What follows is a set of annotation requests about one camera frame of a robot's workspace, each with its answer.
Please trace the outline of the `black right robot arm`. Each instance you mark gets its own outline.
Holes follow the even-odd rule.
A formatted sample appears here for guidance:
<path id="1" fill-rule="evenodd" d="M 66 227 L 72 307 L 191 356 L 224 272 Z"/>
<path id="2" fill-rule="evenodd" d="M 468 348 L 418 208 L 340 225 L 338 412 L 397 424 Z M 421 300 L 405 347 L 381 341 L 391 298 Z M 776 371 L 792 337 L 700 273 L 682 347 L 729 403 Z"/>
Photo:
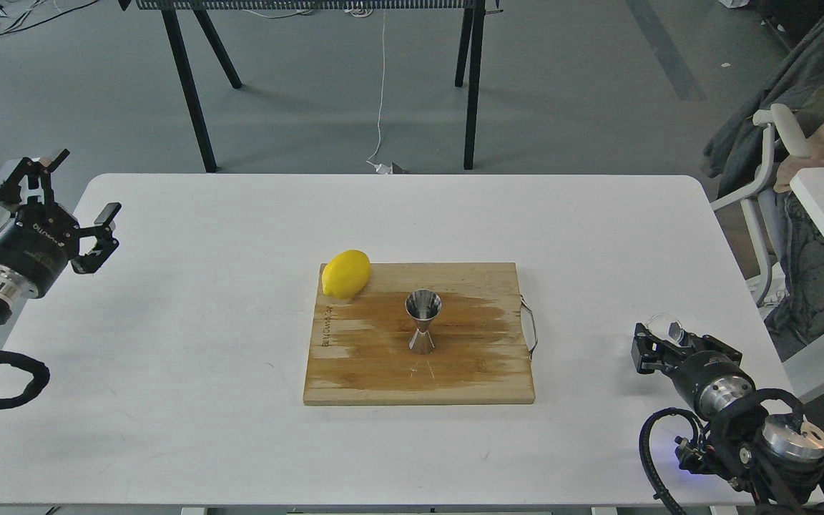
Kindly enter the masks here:
<path id="1" fill-rule="evenodd" d="M 711 335 L 687 332 L 676 320 L 634 327 L 632 362 L 638 373 L 662 372 L 687 408 L 663 408 L 644 422 L 639 457 L 645 476 L 672 514 L 680 505 L 654 465 L 654 425 L 679 416 L 691 427 L 677 437 L 678 466 L 693 475 L 719 476 L 752 496 L 759 514 L 824 514 L 824 431 L 805 417 L 793 394 L 756 388 L 741 369 L 742 353 Z"/>

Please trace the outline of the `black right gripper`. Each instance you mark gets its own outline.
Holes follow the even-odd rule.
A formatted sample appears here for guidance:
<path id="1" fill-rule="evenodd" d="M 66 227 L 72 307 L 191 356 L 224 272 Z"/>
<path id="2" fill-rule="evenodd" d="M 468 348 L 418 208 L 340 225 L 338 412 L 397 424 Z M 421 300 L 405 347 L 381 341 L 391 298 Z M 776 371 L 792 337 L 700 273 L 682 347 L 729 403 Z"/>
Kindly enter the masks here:
<path id="1" fill-rule="evenodd" d="M 670 337 L 655 335 L 635 323 L 632 362 L 639 374 L 661 371 L 697 417 L 711 421 L 720 411 L 755 391 L 755 382 L 740 368 L 742 353 L 712 335 L 685 333 L 680 348 Z"/>

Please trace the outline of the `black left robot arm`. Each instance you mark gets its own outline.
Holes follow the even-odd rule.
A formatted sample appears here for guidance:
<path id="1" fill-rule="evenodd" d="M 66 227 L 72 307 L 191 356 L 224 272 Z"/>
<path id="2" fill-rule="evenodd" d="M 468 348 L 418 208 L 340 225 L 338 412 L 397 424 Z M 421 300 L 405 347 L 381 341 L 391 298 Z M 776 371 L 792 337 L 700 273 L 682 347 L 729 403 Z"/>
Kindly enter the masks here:
<path id="1" fill-rule="evenodd" d="M 114 219 L 121 209 L 111 202 L 92 226 L 84 227 L 55 200 L 52 174 L 69 156 L 11 161 L 0 170 L 0 207 L 9 218 L 0 226 L 0 325 L 12 316 L 14 301 L 45 296 L 66 267 L 92 274 L 117 250 Z M 48 366 L 16 352 L 0 350 L 0 365 L 25 371 L 29 384 L 0 410 L 23 406 L 49 384 Z"/>

